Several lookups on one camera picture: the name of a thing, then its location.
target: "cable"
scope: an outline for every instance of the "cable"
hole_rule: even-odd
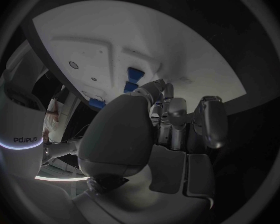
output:
[[[85,125],[83,128],[81,128],[81,130],[79,132],[76,133],[75,136],[73,136],[72,138],[69,138],[67,140],[64,140],[64,141],[61,141],[61,142],[55,142],[54,140],[52,140],[50,137],[49,137],[49,140],[51,140],[53,144],[59,144],[59,143],[66,143],[67,141],[71,140],[71,139],[74,139],[74,138],[77,138],[77,137],[83,137],[83,136],[77,136],[86,126],[88,126],[90,124],[87,124]]]

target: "blue light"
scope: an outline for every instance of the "blue light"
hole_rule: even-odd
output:
[[[23,149],[35,148],[35,147],[37,147],[37,146],[39,146],[39,145],[41,145],[41,144],[42,144],[42,138],[41,138],[41,141],[40,141],[39,143],[37,143],[37,144],[35,144],[35,145],[33,145],[33,146],[28,146],[28,147],[10,147],[10,146],[7,146],[7,145],[2,144],[2,143],[0,142],[0,145],[1,145],[2,147],[8,148],[8,149],[13,149],[13,150],[23,150]]]

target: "light strip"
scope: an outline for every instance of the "light strip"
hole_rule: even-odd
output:
[[[43,180],[43,181],[53,181],[53,182],[73,182],[73,181],[87,180],[88,177],[85,177],[85,178],[46,178],[46,177],[36,176],[35,179]]]
[[[28,146],[28,147],[10,147],[10,146],[7,146],[7,145],[2,144],[2,143],[0,142],[0,145],[1,145],[2,147],[8,148],[8,149],[13,149],[13,150],[23,150],[23,149],[35,148],[35,147],[37,147],[37,146],[39,146],[39,145],[41,145],[41,144],[42,144],[42,138],[41,138],[41,141],[40,141],[39,143],[37,143],[37,144],[35,144],[35,145],[33,145],[33,146]]]

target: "person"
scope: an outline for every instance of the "person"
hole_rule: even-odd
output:
[[[50,101],[43,121],[42,138],[44,143],[50,142],[49,133],[55,132],[58,128],[59,116],[68,94],[69,90],[62,86],[61,91]]]

